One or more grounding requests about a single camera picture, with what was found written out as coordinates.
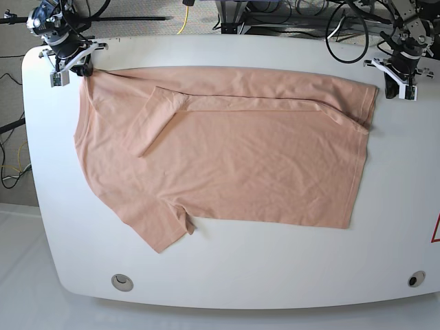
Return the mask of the peach pink T-shirt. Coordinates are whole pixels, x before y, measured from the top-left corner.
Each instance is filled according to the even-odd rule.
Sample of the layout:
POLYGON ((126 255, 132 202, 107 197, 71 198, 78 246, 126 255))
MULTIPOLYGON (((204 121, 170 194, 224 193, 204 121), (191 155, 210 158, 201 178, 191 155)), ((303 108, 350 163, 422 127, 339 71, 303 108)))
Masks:
POLYGON ((194 217, 347 229, 377 92, 273 69, 96 71, 75 147, 94 195, 156 252, 194 217))

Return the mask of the black tripod stand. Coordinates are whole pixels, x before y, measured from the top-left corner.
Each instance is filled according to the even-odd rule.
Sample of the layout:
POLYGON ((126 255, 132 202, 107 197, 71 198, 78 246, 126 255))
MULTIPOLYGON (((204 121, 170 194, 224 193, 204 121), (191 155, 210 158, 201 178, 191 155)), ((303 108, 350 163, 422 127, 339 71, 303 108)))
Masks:
POLYGON ((166 21, 166 16, 110 16, 101 14, 109 7, 105 1, 95 13, 83 16, 75 7, 74 1, 41 1, 27 17, 20 17, 9 10, 1 18, 2 25, 25 24, 35 36, 41 38, 48 45, 75 34, 84 41, 91 40, 83 32, 91 27, 92 23, 101 21, 166 21))

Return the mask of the red triangle sticker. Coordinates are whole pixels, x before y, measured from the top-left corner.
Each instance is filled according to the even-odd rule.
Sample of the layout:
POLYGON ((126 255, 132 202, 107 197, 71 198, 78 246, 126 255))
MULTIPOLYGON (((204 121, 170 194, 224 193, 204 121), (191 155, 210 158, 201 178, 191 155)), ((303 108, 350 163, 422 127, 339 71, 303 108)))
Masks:
POLYGON ((433 231, 432 238, 431 238, 432 243, 440 242, 439 224, 440 224, 440 215, 438 216, 436 225, 434 227, 434 231, 433 231))

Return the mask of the aluminium frame stand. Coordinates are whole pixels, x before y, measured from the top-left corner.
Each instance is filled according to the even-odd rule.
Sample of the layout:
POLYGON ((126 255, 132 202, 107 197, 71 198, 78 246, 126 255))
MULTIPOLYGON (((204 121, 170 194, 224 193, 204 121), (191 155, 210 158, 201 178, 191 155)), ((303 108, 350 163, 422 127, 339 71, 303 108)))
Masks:
MULTIPOLYGON (((212 27, 214 32, 222 34, 260 34, 269 36, 284 36, 305 38, 325 42, 325 28, 332 12, 340 1, 215 1, 217 22, 212 27)), ((355 1, 364 11, 371 7, 367 1, 355 1)), ((373 13, 387 19, 389 13, 379 1, 374 1, 373 13)), ((364 49, 365 37, 360 21, 355 18, 349 7, 343 6, 334 16, 330 30, 334 30, 341 16, 346 20, 341 30, 334 35, 329 44, 331 49, 347 60, 349 57, 337 50, 339 45, 358 46, 357 54, 364 49)), ((381 31, 391 33, 389 25, 367 22, 369 30, 369 48, 377 47, 382 38, 381 31)), ((381 48, 386 54, 390 47, 383 43, 381 48)))

